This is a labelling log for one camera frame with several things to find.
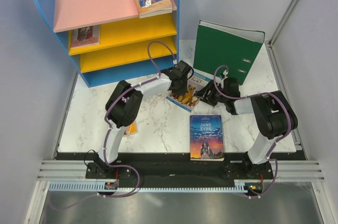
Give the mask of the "red 13-Storey Treehouse book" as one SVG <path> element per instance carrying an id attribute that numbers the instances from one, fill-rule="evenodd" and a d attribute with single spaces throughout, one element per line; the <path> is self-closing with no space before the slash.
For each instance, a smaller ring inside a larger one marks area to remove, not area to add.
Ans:
<path id="1" fill-rule="evenodd" d="M 176 10 L 177 10 L 177 7 L 165 8 L 163 10 L 156 10 L 156 11 L 147 10 L 143 13 L 140 13 L 139 18 L 146 18 L 146 17 L 152 17 L 152 16 L 157 16 L 157 15 L 162 15 L 162 14 L 168 14 Z"/>

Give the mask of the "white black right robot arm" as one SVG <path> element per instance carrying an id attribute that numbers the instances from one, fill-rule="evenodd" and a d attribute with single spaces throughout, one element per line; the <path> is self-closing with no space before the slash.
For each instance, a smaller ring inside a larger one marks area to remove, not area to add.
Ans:
<path id="1" fill-rule="evenodd" d="M 277 143 L 298 127 L 295 112 L 279 90 L 242 97 L 237 79 L 226 78 L 222 84 L 210 80 L 195 95 L 211 106 L 224 104 L 232 115 L 254 114 L 259 134 L 242 164 L 243 175 L 250 179 L 261 172 L 260 164 L 269 161 Z"/>

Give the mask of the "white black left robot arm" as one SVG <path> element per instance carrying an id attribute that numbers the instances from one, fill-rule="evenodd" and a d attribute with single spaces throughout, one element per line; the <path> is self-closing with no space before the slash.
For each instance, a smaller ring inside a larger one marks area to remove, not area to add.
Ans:
<path id="1" fill-rule="evenodd" d="M 180 61 L 171 68 L 161 70 L 157 76 L 134 86 L 125 80 L 117 84 L 106 103 L 104 120 L 108 131 L 98 153 L 102 160 L 97 168 L 100 175 L 104 178 L 114 176 L 116 166 L 113 162 L 118 157 L 121 139 L 127 127 L 135 121 L 142 101 L 166 91 L 176 95 L 186 94 L 187 80 L 193 74 L 192 67 Z"/>

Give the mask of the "dogs Bark picture book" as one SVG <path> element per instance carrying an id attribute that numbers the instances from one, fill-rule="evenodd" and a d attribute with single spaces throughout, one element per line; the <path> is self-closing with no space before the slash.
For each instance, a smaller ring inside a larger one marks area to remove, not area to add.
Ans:
<path id="1" fill-rule="evenodd" d="M 184 95 L 175 95 L 170 93 L 166 99 L 171 101 L 173 104 L 191 112 L 199 102 L 200 97 L 196 96 L 195 93 L 204 88 L 211 79 L 203 76 L 199 73 L 194 75 L 187 81 L 187 93 Z"/>

